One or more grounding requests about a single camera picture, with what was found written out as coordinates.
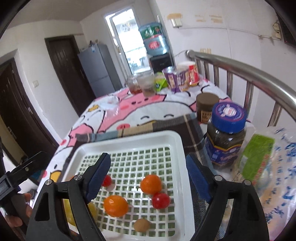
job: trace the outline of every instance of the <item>green snack package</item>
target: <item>green snack package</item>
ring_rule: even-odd
[[[166,82],[164,74],[161,72],[157,72],[155,74],[156,92],[159,92],[162,88],[165,88],[167,86],[168,86],[168,83]]]
[[[254,134],[242,153],[239,170],[245,179],[256,185],[267,165],[275,140],[273,138]]]

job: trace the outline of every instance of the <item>metal bolt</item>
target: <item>metal bolt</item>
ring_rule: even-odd
[[[50,185],[52,183],[52,180],[51,179],[48,179],[45,181],[45,185]]]
[[[223,180],[223,177],[221,177],[220,175],[216,175],[214,178],[215,178],[215,180],[218,181],[218,182],[220,182],[220,181]]]
[[[79,181],[82,178],[82,175],[77,174],[74,176],[74,180]]]
[[[252,183],[251,183],[251,181],[250,180],[244,180],[244,184],[246,184],[247,186],[250,186]]]

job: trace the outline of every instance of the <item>plaid cloth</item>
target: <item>plaid cloth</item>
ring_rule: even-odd
[[[171,130],[177,132],[182,139],[185,156],[187,156],[189,153],[195,153],[200,162],[203,165],[208,166],[211,169],[211,171],[215,173],[210,158],[206,153],[204,134],[200,128],[199,122],[196,119],[196,114],[192,113],[174,119],[156,121],[154,123],[148,123],[143,126],[136,126],[118,131],[111,131],[104,134],[76,134],[77,142],[73,150],[71,151],[71,154],[65,161],[62,173],[58,181],[62,180],[62,177],[69,165],[69,162],[74,152],[77,150],[78,147],[80,147],[83,144],[164,130]],[[194,210],[194,224],[195,229],[198,229],[198,226],[206,213],[208,205],[205,202],[205,200],[199,198],[195,186],[190,178],[189,182]],[[219,232],[217,234],[216,239],[220,239],[222,237],[223,234]]]

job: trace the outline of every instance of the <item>red ball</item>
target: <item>red ball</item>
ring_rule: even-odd
[[[106,175],[103,183],[102,183],[102,186],[103,187],[108,187],[112,184],[112,178],[109,176],[109,175]]]
[[[156,209],[166,208],[170,204],[170,196],[165,193],[156,193],[152,197],[152,206]]]

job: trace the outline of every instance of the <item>brown lid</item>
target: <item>brown lid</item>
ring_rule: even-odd
[[[201,93],[196,96],[196,105],[201,107],[213,107],[219,100],[219,97],[212,93]]]

